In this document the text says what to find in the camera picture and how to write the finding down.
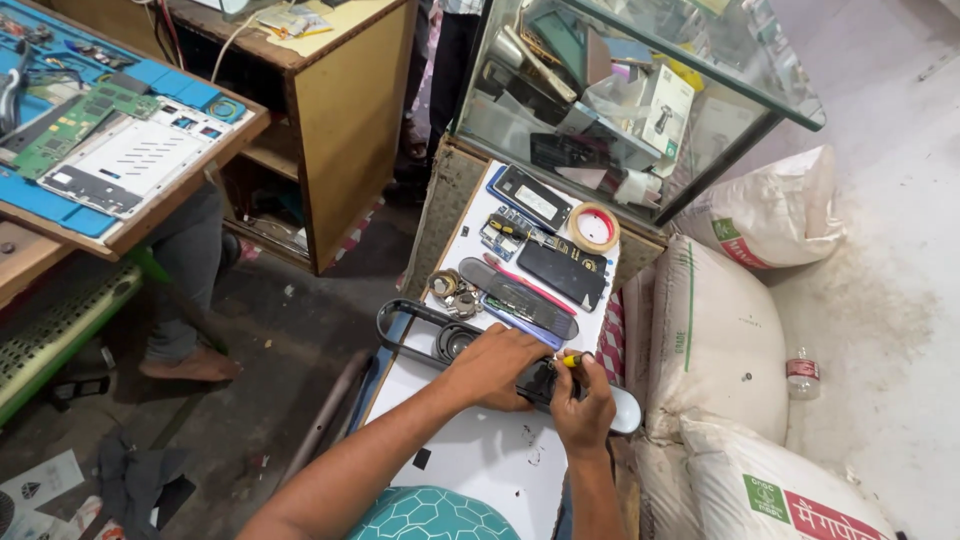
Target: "hand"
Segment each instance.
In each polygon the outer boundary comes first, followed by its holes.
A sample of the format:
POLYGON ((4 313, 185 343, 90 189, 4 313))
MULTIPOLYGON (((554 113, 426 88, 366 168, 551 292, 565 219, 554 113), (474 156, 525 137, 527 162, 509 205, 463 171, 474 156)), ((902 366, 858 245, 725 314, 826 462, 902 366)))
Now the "hand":
POLYGON ((495 323, 454 358, 436 382, 455 389, 464 408, 531 410, 533 404, 516 393, 516 378, 552 353, 536 337, 495 323))
POLYGON ((557 383, 553 401, 550 402, 550 413, 569 459, 597 456, 606 459, 607 432, 616 416, 616 404, 611 397, 607 372, 592 354, 581 355, 581 365, 573 370, 564 365, 564 356, 578 354, 570 349, 557 353, 557 359, 553 362, 557 368, 557 383), (570 397, 574 375, 588 388, 588 394, 582 401, 570 397))

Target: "glass display case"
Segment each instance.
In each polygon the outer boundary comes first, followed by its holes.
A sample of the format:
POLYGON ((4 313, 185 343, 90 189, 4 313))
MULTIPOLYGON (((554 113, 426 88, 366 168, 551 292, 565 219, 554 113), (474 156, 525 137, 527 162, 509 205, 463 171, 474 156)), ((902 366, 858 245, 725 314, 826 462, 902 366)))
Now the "glass display case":
POLYGON ((767 0, 487 0, 451 132, 659 228, 783 118, 827 121, 767 0))

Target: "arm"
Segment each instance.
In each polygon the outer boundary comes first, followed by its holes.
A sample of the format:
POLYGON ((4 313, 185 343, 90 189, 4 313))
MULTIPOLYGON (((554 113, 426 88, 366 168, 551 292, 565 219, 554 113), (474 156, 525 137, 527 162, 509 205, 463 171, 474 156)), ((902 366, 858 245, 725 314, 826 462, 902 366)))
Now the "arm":
POLYGON ((533 406, 516 378, 551 350, 530 335, 495 324, 409 400, 318 457, 273 496, 238 540, 343 538, 403 464, 460 411, 533 406))
MULTIPOLYGON (((564 351, 564 356, 576 354, 564 351)), ((607 453, 607 432, 616 405, 607 383, 607 374, 593 355, 582 355, 580 379, 589 389, 579 401, 570 398, 573 385, 570 369, 561 361, 557 367, 557 387, 550 404, 557 433, 564 442, 569 463, 570 491, 573 501, 573 538, 588 540, 626 540, 620 506, 613 487, 610 455, 607 453)))

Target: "white table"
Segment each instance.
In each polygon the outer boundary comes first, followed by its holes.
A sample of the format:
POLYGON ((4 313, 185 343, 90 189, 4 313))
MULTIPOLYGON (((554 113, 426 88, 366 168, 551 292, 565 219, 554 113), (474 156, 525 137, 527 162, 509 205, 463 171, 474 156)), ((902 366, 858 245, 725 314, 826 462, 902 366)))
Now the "white table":
MULTIPOLYGON (((438 269, 457 268, 463 258, 482 258, 489 251, 480 243, 477 232, 483 228, 487 216, 503 205, 486 190, 487 183, 502 166, 503 163, 498 161, 492 161, 488 166, 438 269), (461 236, 460 231, 465 225, 469 227, 469 234, 461 236)), ((581 203, 560 192, 558 194, 573 206, 581 203)), ((560 236, 569 237, 565 227, 560 236)), ((619 253, 619 246, 607 253, 608 282, 616 271, 619 253)), ((516 257, 510 262, 501 262, 501 266, 549 290, 545 283, 519 269, 516 257)), ((611 294, 609 284, 604 294, 602 306, 611 294)), ((440 309, 440 304, 432 297, 425 302, 429 307, 440 309)), ((587 313, 572 302, 567 305, 577 311, 580 332, 564 345, 578 351, 596 351, 605 310, 600 306, 593 313, 587 313)), ((487 312, 468 320, 479 329, 494 322, 498 319, 487 312)), ((418 351, 430 352, 436 331, 433 325, 415 321, 403 343, 418 351)), ((416 360, 395 356, 373 398, 366 422, 399 405, 438 374, 436 369, 416 360)), ((551 538, 561 504, 566 454, 549 414, 508 414, 471 408, 444 426, 424 448, 431 453, 426 465, 422 469, 415 467, 411 458, 396 475, 393 485, 437 485, 453 490, 495 508, 524 540, 551 538)))

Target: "plastic bottle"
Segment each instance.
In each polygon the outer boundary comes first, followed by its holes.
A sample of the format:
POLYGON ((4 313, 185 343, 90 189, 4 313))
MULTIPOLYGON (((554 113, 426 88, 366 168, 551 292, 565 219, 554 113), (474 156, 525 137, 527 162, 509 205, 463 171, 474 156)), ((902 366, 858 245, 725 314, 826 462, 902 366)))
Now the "plastic bottle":
POLYGON ((791 400, 815 400, 820 397, 820 366, 813 360, 810 349, 797 346, 786 361, 786 380, 791 400))

